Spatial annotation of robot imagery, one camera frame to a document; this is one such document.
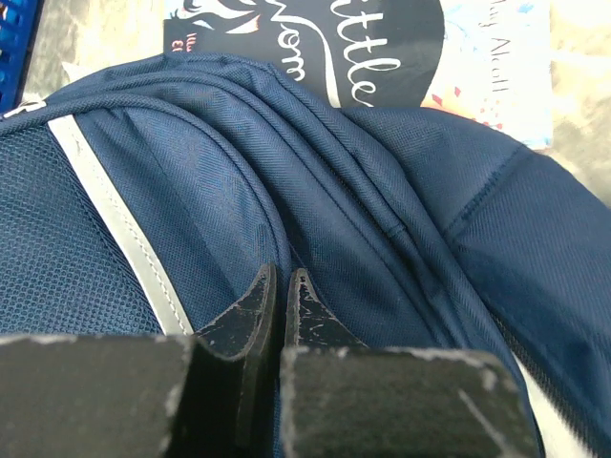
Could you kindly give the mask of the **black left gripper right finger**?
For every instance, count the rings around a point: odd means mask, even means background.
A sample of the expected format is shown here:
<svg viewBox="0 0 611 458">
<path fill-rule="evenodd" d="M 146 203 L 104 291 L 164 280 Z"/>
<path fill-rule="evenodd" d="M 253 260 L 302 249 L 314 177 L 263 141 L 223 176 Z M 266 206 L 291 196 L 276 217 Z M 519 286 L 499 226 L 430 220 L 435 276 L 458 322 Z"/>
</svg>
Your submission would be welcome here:
<svg viewBox="0 0 611 458">
<path fill-rule="evenodd" d="M 536 457 L 514 379 L 494 356 L 369 348 L 305 269 L 287 295 L 281 437 L 288 457 Z"/>
</svg>

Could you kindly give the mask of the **navy blue student backpack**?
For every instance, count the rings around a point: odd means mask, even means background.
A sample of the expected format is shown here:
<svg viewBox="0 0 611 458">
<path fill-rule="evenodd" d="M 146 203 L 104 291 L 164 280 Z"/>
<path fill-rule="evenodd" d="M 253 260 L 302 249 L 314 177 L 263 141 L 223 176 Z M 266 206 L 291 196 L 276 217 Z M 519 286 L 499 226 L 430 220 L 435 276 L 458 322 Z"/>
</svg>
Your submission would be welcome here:
<svg viewBox="0 0 611 458">
<path fill-rule="evenodd" d="M 481 351 L 536 457 L 610 453 L 610 211 L 548 156 L 430 109 L 333 109 L 238 56 L 105 69 L 1 118 L 1 341 L 192 336 L 277 271 L 369 348 Z"/>
</svg>

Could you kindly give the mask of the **Little Women book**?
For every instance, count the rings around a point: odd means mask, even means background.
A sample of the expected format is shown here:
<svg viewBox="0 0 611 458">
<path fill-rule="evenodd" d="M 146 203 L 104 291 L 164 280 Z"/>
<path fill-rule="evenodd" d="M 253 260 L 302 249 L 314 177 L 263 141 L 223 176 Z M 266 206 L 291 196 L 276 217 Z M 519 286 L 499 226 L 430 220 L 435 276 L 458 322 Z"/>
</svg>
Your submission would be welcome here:
<svg viewBox="0 0 611 458">
<path fill-rule="evenodd" d="M 425 107 L 552 140 L 546 1 L 168 1 L 165 52 L 270 63 L 336 108 Z"/>
</svg>

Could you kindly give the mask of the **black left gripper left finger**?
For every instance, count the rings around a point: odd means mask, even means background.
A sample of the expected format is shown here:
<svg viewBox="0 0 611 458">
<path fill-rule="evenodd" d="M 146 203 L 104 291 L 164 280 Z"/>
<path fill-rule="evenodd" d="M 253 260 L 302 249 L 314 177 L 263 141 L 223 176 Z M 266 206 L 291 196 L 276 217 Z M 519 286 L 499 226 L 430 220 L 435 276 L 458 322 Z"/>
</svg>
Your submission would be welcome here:
<svg viewBox="0 0 611 458">
<path fill-rule="evenodd" d="M 5 457 L 269 457 L 277 271 L 192 336 L 10 335 Z"/>
</svg>

